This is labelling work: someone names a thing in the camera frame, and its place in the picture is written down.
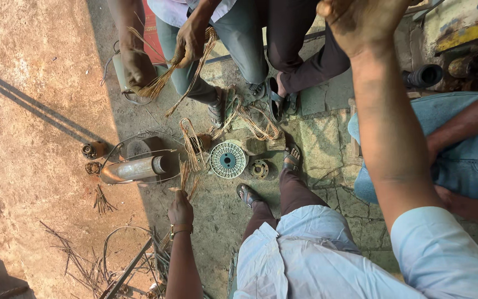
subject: brown trousers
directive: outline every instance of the brown trousers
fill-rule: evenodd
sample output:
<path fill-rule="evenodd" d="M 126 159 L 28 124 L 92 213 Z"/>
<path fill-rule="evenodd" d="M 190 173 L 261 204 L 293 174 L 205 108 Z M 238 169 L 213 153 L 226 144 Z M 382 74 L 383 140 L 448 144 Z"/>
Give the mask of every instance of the brown trousers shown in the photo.
<path fill-rule="evenodd" d="M 294 171 L 287 168 L 283 168 L 279 175 L 279 192 L 282 216 L 291 213 L 299 207 L 305 207 L 306 205 L 329 207 L 324 200 L 307 188 L 305 183 L 300 180 Z M 261 227 L 264 222 L 267 222 L 272 228 L 276 229 L 276 225 L 279 221 L 279 219 L 276 220 L 276 218 L 274 218 L 266 202 L 254 202 L 252 204 L 252 211 L 254 214 L 246 226 L 243 241 L 253 234 L 256 229 Z"/>
<path fill-rule="evenodd" d="M 288 93 L 318 85 L 349 69 L 349 58 L 326 23 L 326 43 L 306 61 L 298 55 L 313 24 L 318 0 L 268 0 L 267 44 L 270 64 Z"/>

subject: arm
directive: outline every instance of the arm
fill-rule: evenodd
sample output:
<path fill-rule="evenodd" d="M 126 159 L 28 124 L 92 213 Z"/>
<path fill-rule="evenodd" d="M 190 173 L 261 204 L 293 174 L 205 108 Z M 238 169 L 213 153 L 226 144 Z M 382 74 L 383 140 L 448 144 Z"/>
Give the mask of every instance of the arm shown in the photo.
<path fill-rule="evenodd" d="M 119 49 L 125 68 L 126 82 L 133 91 L 148 85 L 157 77 L 149 56 L 143 51 L 143 41 L 130 33 L 134 27 L 143 36 L 145 11 L 141 0 L 108 0 L 111 16 L 119 33 Z"/>
<path fill-rule="evenodd" d="M 221 0 L 200 0 L 187 22 L 178 31 L 172 64 L 178 63 L 179 68 L 185 68 L 202 57 L 206 27 L 220 2 Z"/>
<path fill-rule="evenodd" d="M 478 200 L 453 193 L 441 186 L 435 185 L 435 189 L 451 213 L 478 223 Z"/>
<path fill-rule="evenodd" d="M 324 0 L 317 6 L 352 64 L 363 156 L 389 232 L 406 211 L 443 207 L 394 49 L 394 30 L 407 6 L 408 0 Z"/>
<path fill-rule="evenodd" d="M 443 148 L 478 135 L 478 100 L 427 136 L 431 158 Z"/>
<path fill-rule="evenodd" d="M 193 224 L 193 207 L 185 192 L 176 191 L 168 215 L 171 224 Z M 167 299 L 202 299 L 202 282 L 196 270 L 188 231 L 179 231 L 174 235 L 168 277 Z"/>

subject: person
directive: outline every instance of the person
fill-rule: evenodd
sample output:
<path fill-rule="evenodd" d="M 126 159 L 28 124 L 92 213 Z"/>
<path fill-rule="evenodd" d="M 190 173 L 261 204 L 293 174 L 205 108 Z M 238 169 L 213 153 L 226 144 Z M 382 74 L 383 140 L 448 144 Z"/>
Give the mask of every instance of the person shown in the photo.
<path fill-rule="evenodd" d="M 156 30 L 163 55 L 170 64 L 178 63 L 172 80 L 183 95 L 193 79 L 203 54 L 205 30 L 213 26 L 230 52 L 249 90 L 254 96 L 264 92 L 268 65 L 263 50 L 262 31 L 254 0 L 147 0 L 156 14 Z M 142 88 L 156 78 L 152 63 L 143 52 L 143 42 L 130 33 L 136 28 L 143 35 L 145 19 L 141 0 L 108 0 L 110 12 L 119 31 L 119 49 L 132 89 Z M 224 122 L 226 91 L 198 78 L 188 97 L 208 105 L 212 125 Z"/>
<path fill-rule="evenodd" d="M 322 48 L 305 61 L 298 54 L 315 20 L 317 3 L 318 0 L 268 0 L 267 57 L 279 71 L 275 78 L 267 80 L 270 115 L 275 122 L 282 120 L 283 109 L 287 114 L 296 112 L 299 91 L 350 67 L 349 58 L 337 44 L 328 23 Z"/>
<path fill-rule="evenodd" d="M 411 101 L 427 136 L 435 189 L 452 213 L 478 222 L 478 92 L 449 92 Z M 348 124 L 359 141 L 358 114 Z M 377 203 L 366 165 L 355 180 L 355 194 Z"/>
<path fill-rule="evenodd" d="M 316 8 L 352 64 L 363 156 L 405 283 L 360 255 L 344 217 L 298 178 L 301 155 L 289 145 L 279 222 L 251 188 L 238 187 L 253 216 L 234 298 L 478 298 L 478 246 L 433 187 L 427 145 L 400 76 L 393 35 L 408 2 L 322 0 Z M 169 217 L 189 226 L 192 208 L 181 195 Z M 173 238 L 175 281 L 167 298 L 202 298 L 189 232 Z"/>

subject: trousers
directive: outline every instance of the trousers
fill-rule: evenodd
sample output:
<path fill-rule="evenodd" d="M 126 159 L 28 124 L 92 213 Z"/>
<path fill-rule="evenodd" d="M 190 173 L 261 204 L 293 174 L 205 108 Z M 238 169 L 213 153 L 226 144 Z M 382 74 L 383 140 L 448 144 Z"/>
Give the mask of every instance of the trousers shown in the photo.
<path fill-rule="evenodd" d="M 449 92 L 415 99 L 411 105 L 427 136 L 476 100 L 478 92 Z M 348 131 L 360 143 L 357 114 L 350 119 Z M 431 166 L 431 178 L 436 185 L 478 199 L 478 135 L 443 149 Z M 354 188 L 360 199 L 378 203 L 364 163 Z"/>
<path fill-rule="evenodd" d="M 267 45 L 270 64 L 283 72 L 288 93 L 318 85 L 349 69 L 346 53 L 339 47 L 326 23 L 326 42 L 306 61 L 298 52 L 313 24 L 318 0 L 269 0 Z"/>
<path fill-rule="evenodd" d="M 217 22 L 210 20 L 217 35 L 233 60 L 239 67 L 244 79 L 249 83 L 261 84 L 269 72 L 263 50 L 263 35 L 259 24 L 254 0 L 237 0 L 228 13 Z M 171 60 L 176 48 L 176 36 L 180 28 L 165 23 L 156 17 L 156 31 L 165 59 Z M 176 69 L 171 78 L 176 92 L 183 95 L 189 87 L 199 61 L 187 68 Z M 188 97 L 198 102 L 214 105 L 217 103 L 215 87 L 202 78 L 198 78 Z"/>
<path fill-rule="evenodd" d="M 300 207 L 307 205 L 322 205 L 329 207 L 318 195 L 308 189 L 305 183 L 298 177 L 295 171 L 283 168 L 279 175 L 280 208 L 282 216 L 291 213 Z M 274 218 L 269 205 L 266 202 L 255 202 L 252 205 L 252 218 L 246 226 L 243 234 L 243 241 L 246 240 L 254 231 L 267 222 L 272 228 L 276 229 L 278 220 Z"/>

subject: yellow painted metal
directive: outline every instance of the yellow painted metal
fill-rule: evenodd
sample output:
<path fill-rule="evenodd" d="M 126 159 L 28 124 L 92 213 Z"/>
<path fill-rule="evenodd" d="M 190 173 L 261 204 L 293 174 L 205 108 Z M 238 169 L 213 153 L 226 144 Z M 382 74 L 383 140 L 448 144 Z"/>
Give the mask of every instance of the yellow painted metal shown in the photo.
<path fill-rule="evenodd" d="M 468 28 L 462 28 L 443 36 L 437 41 L 437 51 L 445 51 L 478 38 L 478 22 Z"/>

